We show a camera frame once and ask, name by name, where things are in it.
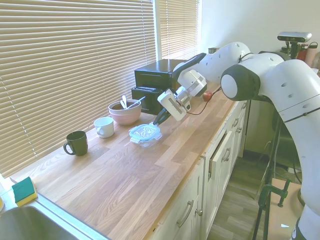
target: white cabinet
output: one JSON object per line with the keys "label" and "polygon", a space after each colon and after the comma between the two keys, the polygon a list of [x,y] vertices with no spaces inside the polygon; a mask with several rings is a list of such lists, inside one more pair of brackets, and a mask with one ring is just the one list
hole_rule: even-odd
{"label": "white cabinet", "polygon": [[152,240],[199,240],[204,160],[199,159],[151,235]]}
{"label": "white cabinet", "polygon": [[197,240],[198,231],[198,215],[196,210],[198,208],[198,197],[195,202],[188,201],[190,214],[184,215],[180,221],[182,223],[183,219],[186,218],[186,221],[178,230],[174,240]]}
{"label": "white cabinet", "polygon": [[201,219],[201,240],[206,240],[219,205],[225,193],[233,165],[240,148],[241,133],[237,133],[244,123],[246,102],[237,102],[207,148],[205,174],[203,180],[203,217]]}
{"label": "white cabinet", "polygon": [[245,121],[244,110],[240,112],[240,116],[237,119],[238,119],[238,122],[232,129],[234,137],[233,137],[233,148],[232,148],[233,151],[232,151],[232,157],[231,157],[231,170],[234,168],[236,159],[239,155],[242,133],[244,131],[244,121]]}
{"label": "white cabinet", "polygon": [[203,195],[206,197],[204,209],[206,236],[201,239],[206,239],[209,234],[230,177],[233,132],[223,132],[222,134],[219,145],[209,159],[209,175],[206,191]]}
{"label": "white cabinet", "polygon": [[245,106],[234,105],[149,239],[207,239],[239,153]]}

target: stainless steel sink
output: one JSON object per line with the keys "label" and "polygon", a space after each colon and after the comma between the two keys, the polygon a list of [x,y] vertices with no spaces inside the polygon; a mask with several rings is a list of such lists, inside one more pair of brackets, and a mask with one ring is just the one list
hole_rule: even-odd
{"label": "stainless steel sink", "polygon": [[0,240],[109,240],[39,195],[0,214]]}

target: camera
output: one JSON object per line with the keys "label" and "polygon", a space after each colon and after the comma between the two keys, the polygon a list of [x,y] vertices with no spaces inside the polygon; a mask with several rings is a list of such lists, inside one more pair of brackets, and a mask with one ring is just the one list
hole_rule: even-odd
{"label": "camera", "polygon": [[278,40],[280,41],[287,41],[287,42],[295,42],[295,43],[306,43],[312,37],[310,32],[280,32],[278,34]]}

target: window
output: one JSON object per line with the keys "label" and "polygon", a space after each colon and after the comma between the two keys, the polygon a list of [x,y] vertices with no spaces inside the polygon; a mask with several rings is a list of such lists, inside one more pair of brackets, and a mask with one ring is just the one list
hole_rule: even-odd
{"label": "window", "polygon": [[199,1],[158,0],[158,3],[156,2],[160,58],[187,60],[199,53],[198,44],[201,35]]}
{"label": "window", "polygon": [[150,0],[0,3],[0,173],[87,130],[155,62]]}

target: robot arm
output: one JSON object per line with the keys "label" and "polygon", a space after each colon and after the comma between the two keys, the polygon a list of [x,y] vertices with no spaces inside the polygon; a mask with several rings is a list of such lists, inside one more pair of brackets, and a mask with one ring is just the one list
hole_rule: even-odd
{"label": "robot arm", "polygon": [[176,92],[167,89],[158,97],[158,101],[165,110],[159,114],[153,124],[161,124],[170,115],[180,121],[187,111],[191,110],[190,99],[199,97],[206,91],[207,81],[220,83],[224,70],[237,64],[239,59],[247,54],[250,54],[250,50],[245,44],[233,42],[213,54],[201,53],[178,64],[172,72],[172,79],[176,80],[181,87]]}
{"label": "robot arm", "polygon": [[214,54],[200,54],[176,66],[174,78],[181,84],[168,89],[158,101],[177,120],[191,108],[191,97],[201,95],[206,80],[221,84],[233,101],[266,96],[274,104],[295,143],[303,182],[305,206],[297,223],[303,239],[320,239],[320,78],[303,61],[279,53],[250,54],[246,45],[233,42]]}

